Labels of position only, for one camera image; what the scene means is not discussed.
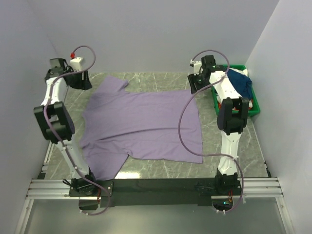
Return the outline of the purple t shirt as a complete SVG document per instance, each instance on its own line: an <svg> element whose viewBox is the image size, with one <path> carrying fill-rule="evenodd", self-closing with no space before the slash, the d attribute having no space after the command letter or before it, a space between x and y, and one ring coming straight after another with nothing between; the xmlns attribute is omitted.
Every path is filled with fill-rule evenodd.
<svg viewBox="0 0 312 234"><path fill-rule="evenodd" d="M199 112L191 92L128 92L127 85L106 77L82 114L80 147L96 179L113 179L129 156L202 163Z"/></svg>

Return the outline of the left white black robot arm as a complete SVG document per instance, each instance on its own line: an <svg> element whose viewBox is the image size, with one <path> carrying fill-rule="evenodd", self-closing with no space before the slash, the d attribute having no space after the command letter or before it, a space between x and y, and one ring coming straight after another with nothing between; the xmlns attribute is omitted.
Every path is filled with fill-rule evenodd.
<svg viewBox="0 0 312 234"><path fill-rule="evenodd" d="M92 85L88 71L83 71L84 59L72 57L50 60L45 82L46 93L40 106L34 108L34 115L44 138L62 153L71 170L71 180L63 180L70 192L77 196L93 196L98 192L94 174L79 152L75 136L75 126L67 111L64 100L68 88L89 90Z"/></svg>

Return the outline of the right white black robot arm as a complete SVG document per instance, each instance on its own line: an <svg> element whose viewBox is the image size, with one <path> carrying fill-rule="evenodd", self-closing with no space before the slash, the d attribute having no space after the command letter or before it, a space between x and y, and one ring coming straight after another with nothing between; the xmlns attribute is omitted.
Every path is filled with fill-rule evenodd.
<svg viewBox="0 0 312 234"><path fill-rule="evenodd" d="M213 55L200 61L192 59L193 72L188 75L191 93L211 85L221 100L217 126L221 132L221 159L214 179L214 190L221 195L240 188L238 180L238 145L247 125L249 100L239 94L230 82L229 67L217 65Z"/></svg>

